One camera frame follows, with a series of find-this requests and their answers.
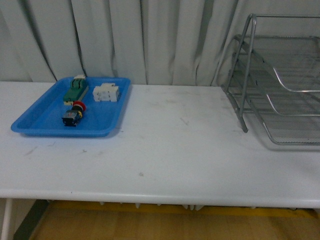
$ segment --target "white table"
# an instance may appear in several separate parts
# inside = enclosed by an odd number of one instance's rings
[[[0,82],[0,198],[320,208],[320,146],[244,133],[219,87],[133,85],[103,138],[12,132],[51,86]]]

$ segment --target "metal frame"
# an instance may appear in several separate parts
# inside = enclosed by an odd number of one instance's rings
[[[255,53],[255,51],[254,51],[254,41],[255,41],[255,36],[256,36],[256,28],[257,28],[257,19],[258,18],[320,19],[320,16],[319,15],[310,15],[310,16],[305,16],[305,15],[269,15],[269,14],[253,14],[252,13],[247,17],[241,36],[237,35],[234,38],[235,40],[238,41],[238,47],[235,52],[234,61],[232,63],[232,67],[231,67],[230,73],[228,75],[227,82],[225,85],[221,86],[223,91],[227,95],[228,99],[230,100],[233,108],[234,108],[236,116],[241,124],[241,128],[245,133],[248,132],[248,128],[246,126],[246,123],[245,123],[245,120],[243,117],[243,114],[245,111],[245,102],[247,102],[250,107],[250,110],[256,115],[259,122],[263,125],[263,127],[265,128],[265,130],[267,132],[268,137],[270,138],[270,140],[273,143],[278,144],[278,145],[320,145],[320,139],[319,139],[319,142],[317,142],[317,143],[315,143],[315,142],[308,142],[308,143],[306,143],[306,142],[286,142],[286,143],[283,143],[283,142],[275,141],[273,139],[273,137],[271,136],[271,133],[270,133],[264,119],[260,115],[259,110],[256,108],[256,106],[251,101],[250,97],[248,96],[248,82],[250,79],[250,67],[251,67],[251,63],[252,63],[252,56],[255,55],[258,58],[261,58],[263,60],[263,57],[260,56],[258,53]],[[249,44],[248,44],[245,42],[245,38],[248,37],[247,32],[249,30],[250,23],[251,23],[251,29],[250,29]],[[247,59],[246,59],[244,76],[243,76],[243,84],[241,84],[239,81],[236,81],[236,83],[239,86],[238,90],[241,91],[241,98],[240,98],[240,101],[238,104],[234,95],[230,92],[230,85],[231,85],[231,81],[234,77],[234,73],[236,70],[237,63],[239,62],[239,56],[241,54],[242,49],[245,50],[245,52],[247,54]],[[277,73],[277,70],[274,67],[272,69],[273,69],[276,77],[278,78],[279,83],[283,86],[283,88],[287,89],[289,92],[294,92],[291,89],[288,89],[286,86],[284,86],[281,79],[279,78],[279,74]],[[319,91],[308,89],[308,90],[297,91],[297,92],[314,93],[314,92],[319,92]],[[307,116],[307,114],[292,114],[292,116]]]

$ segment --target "metal document tray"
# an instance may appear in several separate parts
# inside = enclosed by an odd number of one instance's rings
[[[234,38],[238,47],[222,86],[241,128],[248,131],[243,114],[252,112],[275,144],[320,145],[320,39],[255,35],[258,18],[320,20],[320,16],[248,16],[242,35]]]
[[[82,99],[86,105],[83,118],[76,127],[65,126],[63,114],[71,109],[64,105],[63,96],[70,87],[73,77],[57,81],[11,126],[12,131],[30,136],[58,137],[104,137],[117,125],[130,86],[127,78],[87,77],[89,90]],[[94,101],[93,90],[102,83],[119,86],[117,102]]]

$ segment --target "scuff mark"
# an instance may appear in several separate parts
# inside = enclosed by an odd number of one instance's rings
[[[52,143],[52,144],[49,144],[47,147],[52,147],[53,145],[55,145],[56,142]]]
[[[37,146],[35,146],[33,149],[31,149],[30,151],[28,151],[24,156],[28,156],[30,154],[32,154],[34,152],[34,150],[37,149]]]
[[[180,119],[185,125],[189,126],[189,121],[185,121],[182,117],[180,117]]]

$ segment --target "yellow floor stripe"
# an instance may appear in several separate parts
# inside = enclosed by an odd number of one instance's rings
[[[224,215],[224,216],[260,216],[260,217],[285,217],[285,218],[313,218],[318,219],[319,215],[313,209],[291,210],[287,208],[257,207],[229,207],[229,206],[204,206],[199,211],[185,209],[182,205],[163,204],[141,204],[136,208],[134,203],[106,202],[100,205],[99,202],[88,201],[53,201],[50,208],[54,209],[80,209],[94,211],[113,212],[135,212],[135,213],[163,213],[163,214],[201,214],[201,215]]]

